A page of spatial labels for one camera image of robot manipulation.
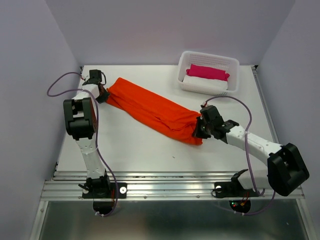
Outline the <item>orange t shirt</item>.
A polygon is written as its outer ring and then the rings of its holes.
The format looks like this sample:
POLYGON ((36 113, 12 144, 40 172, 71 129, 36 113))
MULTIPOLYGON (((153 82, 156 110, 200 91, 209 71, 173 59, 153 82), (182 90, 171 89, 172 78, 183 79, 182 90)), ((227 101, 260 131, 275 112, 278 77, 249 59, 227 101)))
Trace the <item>orange t shirt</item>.
POLYGON ((106 103, 138 122, 173 140, 194 146, 203 144, 201 138, 193 136, 198 112, 121 77, 106 90, 109 93, 106 103))

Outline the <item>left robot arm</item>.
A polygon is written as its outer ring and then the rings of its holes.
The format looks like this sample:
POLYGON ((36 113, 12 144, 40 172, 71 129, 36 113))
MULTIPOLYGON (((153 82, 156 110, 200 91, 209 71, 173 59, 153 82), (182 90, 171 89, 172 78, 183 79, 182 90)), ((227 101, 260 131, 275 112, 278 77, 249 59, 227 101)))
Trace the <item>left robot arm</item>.
POLYGON ((82 197, 106 198, 111 193, 110 180, 96 144, 98 121, 94 109, 100 96, 97 84, 85 84, 72 99, 63 101, 65 128, 78 145, 86 167, 86 181, 80 184, 82 197))

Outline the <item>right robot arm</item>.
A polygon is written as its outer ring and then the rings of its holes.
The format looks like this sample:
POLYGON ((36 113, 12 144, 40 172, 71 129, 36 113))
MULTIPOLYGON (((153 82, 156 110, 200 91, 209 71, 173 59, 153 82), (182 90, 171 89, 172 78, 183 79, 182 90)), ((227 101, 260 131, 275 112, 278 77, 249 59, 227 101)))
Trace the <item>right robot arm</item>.
POLYGON ((193 136, 200 139, 214 137, 245 151, 247 158, 253 156, 266 166, 266 169, 257 171, 248 166, 235 173, 230 181, 216 183, 213 191, 217 198, 240 197, 245 192, 257 197, 259 189, 271 189, 287 197, 310 177, 307 166, 294 144, 281 145, 270 142, 246 131, 233 120, 223 121, 221 117, 217 117, 207 121, 199 116, 193 136))

